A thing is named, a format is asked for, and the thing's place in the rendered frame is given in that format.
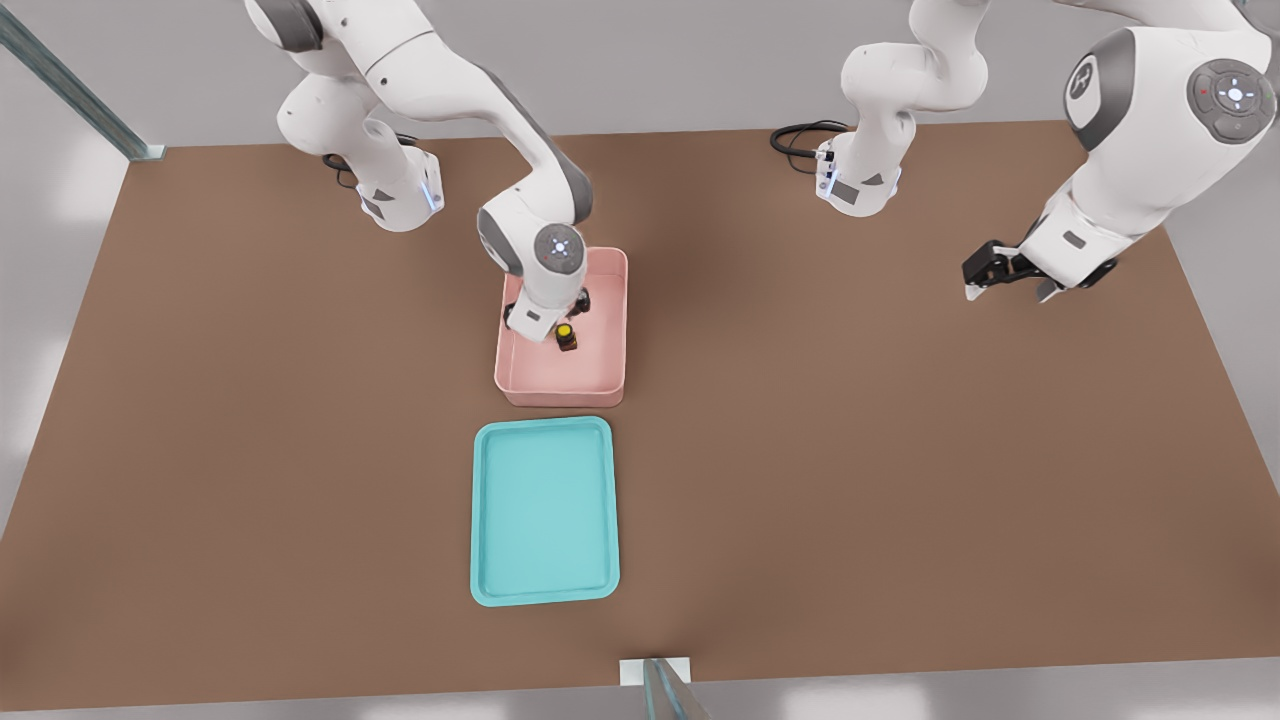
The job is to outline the pale blue-green tray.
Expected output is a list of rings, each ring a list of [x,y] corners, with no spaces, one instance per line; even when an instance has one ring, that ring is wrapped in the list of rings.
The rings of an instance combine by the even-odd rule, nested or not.
[[[485,607],[603,600],[620,584],[611,425],[498,421],[474,441],[470,591]]]

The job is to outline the silver frame post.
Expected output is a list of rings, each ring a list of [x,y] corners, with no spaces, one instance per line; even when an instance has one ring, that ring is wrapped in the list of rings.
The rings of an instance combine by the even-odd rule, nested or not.
[[[164,145],[146,143],[3,3],[0,3],[0,46],[128,161],[160,161],[165,158]]]
[[[644,720],[710,720],[692,688],[689,657],[623,659],[620,685],[643,688]]]

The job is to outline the pink box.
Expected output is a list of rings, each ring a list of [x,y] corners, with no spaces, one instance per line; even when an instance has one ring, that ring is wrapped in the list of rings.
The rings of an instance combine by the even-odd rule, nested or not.
[[[613,407],[625,395],[628,259],[591,247],[585,287],[591,310],[570,319],[579,346],[534,343],[498,322],[495,386],[517,407]]]

